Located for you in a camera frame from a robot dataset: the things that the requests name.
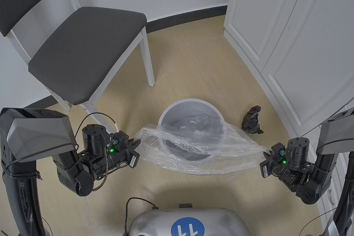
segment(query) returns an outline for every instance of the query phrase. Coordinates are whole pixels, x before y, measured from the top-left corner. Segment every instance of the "barcode label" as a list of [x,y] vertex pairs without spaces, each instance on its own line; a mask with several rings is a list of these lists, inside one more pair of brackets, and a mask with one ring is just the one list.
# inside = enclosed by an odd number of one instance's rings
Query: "barcode label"
[[136,157],[135,157],[135,155],[133,155],[132,160],[131,160],[131,162],[129,164],[130,167],[134,166],[135,160],[136,160]]
[[263,173],[264,173],[264,178],[265,178],[265,177],[268,177],[267,166],[263,166]]

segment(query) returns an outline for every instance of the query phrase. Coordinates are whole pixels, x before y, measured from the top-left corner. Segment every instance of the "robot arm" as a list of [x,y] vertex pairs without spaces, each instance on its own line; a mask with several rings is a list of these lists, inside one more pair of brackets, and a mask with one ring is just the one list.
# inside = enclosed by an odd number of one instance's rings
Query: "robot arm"
[[307,161],[308,150],[307,138],[291,139],[287,148],[281,143],[272,146],[272,153],[264,153],[266,160],[260,164],[262,176],[278,177],[304,203],[314,204],[331,184],[338,154],[350,152],[346,180],[333,215],[338,235],[345,235],[354,210],[354,108],[322,123],[315,163]]
[[38,202],[37,159],[52,156],[59,181],[79,196],[90,194],[94,180],[106,174],[106,164],[108,171],[123,162],[136,166],[139,154],[135,148],[140,140],[128,140],[122,131],[108,134],[97,124],[87,125],[82,135],[84,150],[77,153],[68,116],[46,109],[2,109],[2,177],[20,236],[47,235]]

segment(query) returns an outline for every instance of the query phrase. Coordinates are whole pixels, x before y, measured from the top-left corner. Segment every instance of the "white logo symbol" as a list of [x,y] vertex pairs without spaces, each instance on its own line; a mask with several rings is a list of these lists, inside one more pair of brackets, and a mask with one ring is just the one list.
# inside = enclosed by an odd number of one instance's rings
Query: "white logo symbol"
[[[177,226],[177,229],[178,229],[178,236],[187,236],[187,233],[182,234],[182,230],[181,230],[180,225]],[[189,224],[189,233],[190,233],[190,236],[195,236],[198,234],[198,231],[195,231],[195,232],[193,231],[192,223]]]

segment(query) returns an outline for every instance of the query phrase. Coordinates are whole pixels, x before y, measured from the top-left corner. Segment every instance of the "beige tile floor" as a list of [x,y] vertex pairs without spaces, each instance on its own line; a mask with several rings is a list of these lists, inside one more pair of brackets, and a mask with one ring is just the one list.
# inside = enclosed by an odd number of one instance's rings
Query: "beige tile floor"
[[[156,124],[167,106],[183,98],[210,102],[227,122],[238,127],[244,114],[260,105],[264,134],[251,137],[268,148],[287,142],[289,136],[272,105],[223,37],[223,22],[224,16],[220,16],[148,34],[156,85],[148,86],[136,48],[96,108],[111,115],[121,130],[134,136],[144,125]],[[51,109],[65,112],[60,105]],[[74,106],[68,115],[76,130],[86,113]],[[81,137],[78,143],[82,148]],[[163,209],[189,202],[194,207],[228,208],[241,216],[253,236],[297,236],[309,219],[318,216],[317,205],[303,204],[274,177],[263,179],[257,167],[217,176],[192,176],[140,160],[135,169],[125,168],[110,175],[102,189],[85,198],[60,184],[51,158],[39,160],[38,169],[43,177],[38,182],[41,212],[55,236],[121,236],[125,203],[132,196],[149,199]],[[1,229],[10,236],[17,235],[2,182],[0,207]],[[128,222],[150,208],[132,201]],[[303,235],[308,233],[321,233],[319,219],[303,231]]]

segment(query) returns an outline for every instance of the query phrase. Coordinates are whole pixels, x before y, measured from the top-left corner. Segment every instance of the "clear plastic bag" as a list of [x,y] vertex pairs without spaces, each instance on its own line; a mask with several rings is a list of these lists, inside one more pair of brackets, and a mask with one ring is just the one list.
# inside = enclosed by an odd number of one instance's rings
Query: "clear plastic bag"
[[269,152],[236,126],[207,115],[186,117],[173,126],[146,125],[136,139],[141,140],[137,151],[144,160],[197,175],[252,168]]

